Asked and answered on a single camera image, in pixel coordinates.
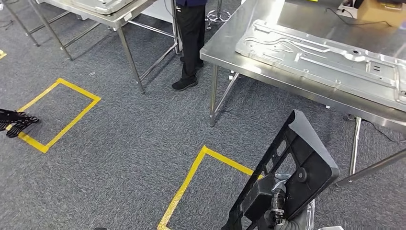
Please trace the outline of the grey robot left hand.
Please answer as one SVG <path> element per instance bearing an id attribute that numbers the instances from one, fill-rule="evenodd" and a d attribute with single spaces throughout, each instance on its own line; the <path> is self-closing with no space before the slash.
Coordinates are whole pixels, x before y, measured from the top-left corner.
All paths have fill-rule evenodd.
<path id="1" fill-rule="evenodd" d="M 17 112 L 12 110 L 0 110 L 0 130 L 6 130 L 6 127 L 12 125 L 7 131 L 6 136 L 16 138 L 28 126 L 38 123 L 39 119 L 36 116 L 29 116 L 25 112 Z"/>

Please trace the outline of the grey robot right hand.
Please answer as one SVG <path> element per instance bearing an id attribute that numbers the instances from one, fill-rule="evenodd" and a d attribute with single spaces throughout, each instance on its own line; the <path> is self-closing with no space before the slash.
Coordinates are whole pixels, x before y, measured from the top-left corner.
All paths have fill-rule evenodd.
<path id="1" fill-rule="evenodd" d="M 264 214 L 264 220 L 269 228 L 273 228 L 276 225 L 283 224 L 285 222 L 285 183 L 290 177 L 291 175 L 287 173 L 275 174 L 277 182 L 271 189 L 271 206 Z"/>

